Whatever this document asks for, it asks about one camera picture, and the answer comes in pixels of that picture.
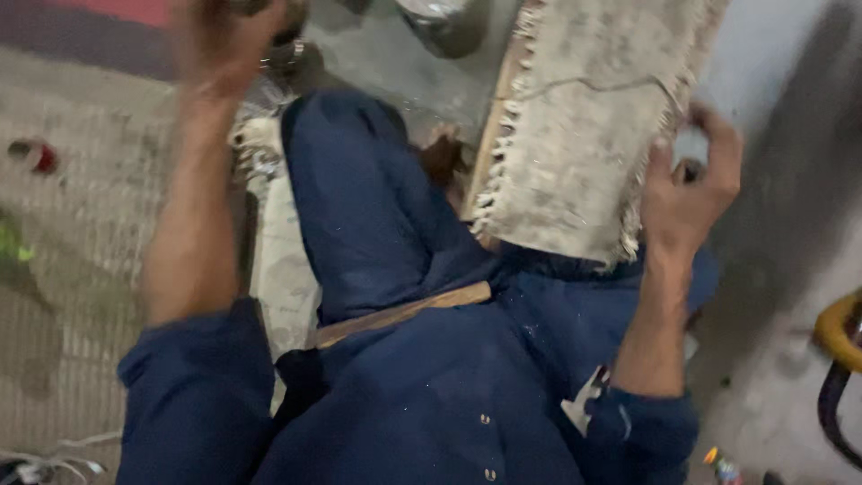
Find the wooden plank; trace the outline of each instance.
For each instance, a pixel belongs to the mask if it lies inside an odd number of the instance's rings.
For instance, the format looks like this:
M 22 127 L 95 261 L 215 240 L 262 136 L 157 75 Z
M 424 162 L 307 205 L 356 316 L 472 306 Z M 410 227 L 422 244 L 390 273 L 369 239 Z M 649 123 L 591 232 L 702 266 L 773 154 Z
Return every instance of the wooden plank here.
M 346 322 L 323 327 L 317 331 L 317 348 L 327 347 L 359 331 L 375 330 L 394 325 L 413 318 L 426 308 L 450 308 L 456 305 L 481 303 L 490 298 L 490 286 L 481 281 L 448 293 L 414 301 L 405 305 L 387 308 L 364 317 L 353 318 Z
M 522 5 L 522 9 L 537 8 L 541 5 L 541 0 L 526 0 Z M 509 39 L 509 46 L 506 48 L 503 63 L 500 65 L 500 73 L 497 76 L 497 88 L 494 90 L 494 98 L 491 100 L 488 117 L 485 120 L 482 141 L 479 143 L 479 150 L 476 153 L 476 163 L 473 166 L 470 189 L 467 191 L 467 195 L 464 197 L 464 202 L 461 206 L 460 216 L 462 221 L 473 220 L 473 206 L 476 203 L 476 197 L 484 190 L 485 183 L 488 181 L 488 170 L 493 162 L 490 152 L 494 149 L 494 140 L 500 133 L 500 120 L 506 113 L 506 110 L 503 108 L 503 102 L 512 97 L 512 81 L 523 70 L 521 61 L 530 56 L 527 44 L 532 41 L 533 39 L 516 37 L 514 35 Z

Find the green object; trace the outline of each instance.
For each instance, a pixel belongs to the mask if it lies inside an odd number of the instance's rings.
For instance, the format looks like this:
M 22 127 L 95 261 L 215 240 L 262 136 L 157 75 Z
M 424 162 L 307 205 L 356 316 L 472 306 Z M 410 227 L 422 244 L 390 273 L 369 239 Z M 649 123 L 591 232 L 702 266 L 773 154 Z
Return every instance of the green object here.
M 34 251 L 24 246 L 21 236 L 11 227 L 10 222 L 0 219 L 0 257 L 27 262 L 34 256 Z

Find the leg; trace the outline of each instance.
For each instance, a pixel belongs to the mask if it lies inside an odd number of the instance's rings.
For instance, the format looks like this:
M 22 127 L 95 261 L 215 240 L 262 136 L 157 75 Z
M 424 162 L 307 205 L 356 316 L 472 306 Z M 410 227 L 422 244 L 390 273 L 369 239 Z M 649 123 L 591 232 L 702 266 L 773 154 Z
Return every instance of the leg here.
M 329 91 L 284 114 L 321 325 L 488 279 L 496 266 L 428 182 L 393 112 L 355 91 Z

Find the sleeve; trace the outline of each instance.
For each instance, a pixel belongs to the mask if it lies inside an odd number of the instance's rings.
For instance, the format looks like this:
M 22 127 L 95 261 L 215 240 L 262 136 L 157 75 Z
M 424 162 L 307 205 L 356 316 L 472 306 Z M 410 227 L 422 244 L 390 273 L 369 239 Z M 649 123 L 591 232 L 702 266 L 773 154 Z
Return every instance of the sleeve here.
M 248 483 L 275 380 L 253 299 L 144 331 L 117 374 L 128 403 L 116 483 Z
M 650 398 L 608 387 L 585 411 L 586 444 L 596 459 L 590 462 L 601 462 L 585 470 L 589 483 L 685 482 L 698 429 L 689 395 Z

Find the person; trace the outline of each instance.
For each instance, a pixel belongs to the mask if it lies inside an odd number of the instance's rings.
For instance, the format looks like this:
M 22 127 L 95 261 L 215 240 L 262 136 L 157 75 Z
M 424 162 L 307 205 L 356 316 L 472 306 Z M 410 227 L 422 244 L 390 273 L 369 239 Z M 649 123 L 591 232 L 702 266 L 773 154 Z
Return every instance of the person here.
M 384 104 L 354 91 L 292 104 L 284 151 L 320 325 L 482 280 L 494 293 L 282 356 L 287 391 L 271 416 L 272 357 L 240 297 L 225 140 L 286 8 L 173 9 L 179 146 L 145 262 L 148 328 L 118 369 L 117 483 L 682 483 L 697 431 L 684 325 L 715 286 L 699 248 L 739 190 L 742 150 L 701 104 L 690 121 L 710 140 L 706 174 L 678 183 L 657 139 L 645 249 L 607 274 L 482 249 Z M 609 380 L 595 378 L 602 366 Z M 581 430 L 561 403 L 585 387 Z

